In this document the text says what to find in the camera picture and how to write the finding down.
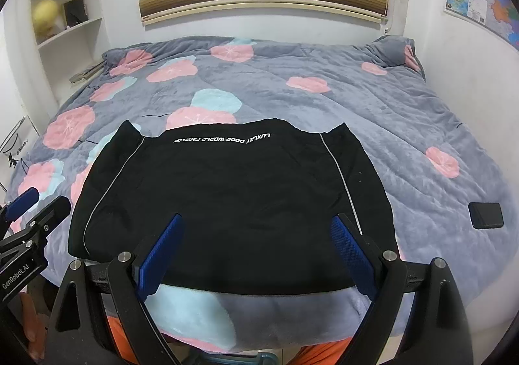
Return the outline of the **person's left hand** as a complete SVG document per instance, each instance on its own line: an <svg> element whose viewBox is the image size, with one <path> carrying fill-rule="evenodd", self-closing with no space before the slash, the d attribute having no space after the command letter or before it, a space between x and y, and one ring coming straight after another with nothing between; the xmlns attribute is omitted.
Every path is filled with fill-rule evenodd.
<svg viewBox="0 0 519 365"><path fill-rule="evenodd" d="M45 358L45 342L47 330L36 312L32 297L26 292L19 294L22 304L22 323L24 333L29 341L28 353L36 361Z"/></svg>

